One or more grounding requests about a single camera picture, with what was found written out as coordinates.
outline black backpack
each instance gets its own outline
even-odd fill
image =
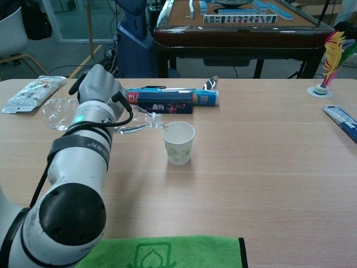
[[[33,0],[0,0],[0,20],[22,7],[22,20],[29,39],[40,40],[52,36],[52,26],[40,4]]]
[[[52,36],[49,18],[35,1],[22,0],[22,20],[29,39],[40,40]]]

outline light wood table surface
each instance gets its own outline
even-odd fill
[[[124,87],[202,87],[206,79],[122,79]],[[0,83],[0,106],[30,80]],[[67,97],[74,80],[54,97]],[[357,145],[324,114],[341,105],[357,118],[357,80],[219,82],[220,106],[165,115],[196,128],[191,162],[167,163],[160,130],[115,135],[104,186],[106,238],[244,237],[249,267],[357,267]],[[0,183],[29,204],[52,141],[37,109],[0,114]]]

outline yellow floor strip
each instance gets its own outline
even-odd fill
[[[102,47],[102,45],[98,45],[95,50],[94,50],[94,54],[97,53],[97,51]],[[82,63],[80,65],[85,65],[88,61],[90,60],[90,55],[85,58],[84,61],[82,61]],[[73,78],[78,72],[79,70],[82,69],[82,66],[78,66],[73,73],[71,73],[71,75],[68,78]]]

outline dark wooden table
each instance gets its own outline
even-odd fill
[[[324,42],[334,29],[282,0],[262,2],[274,2],[293,15],[293,20],[278,17],[274,24],[204,24],[198,0],[194,0],[194,19],[190,18],[189,0],[167,0],[154,32],[159,77],[168,77],[167,61],[175,68],[180,57],[258,59],[255,78],[260,77],[265,59],[297,59],[303,61],[299,77],[313,78],[325,52]],[[251,3],[241,6],[251,7]],[[217,8],[208,3],[208,14],[216,14]]]

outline towel logo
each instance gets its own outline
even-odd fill
[[[127,268],[174,268],[177,263],[170,263],[170,258],[169,242],[142,243],[136,246],[134,264],[128,264]]]

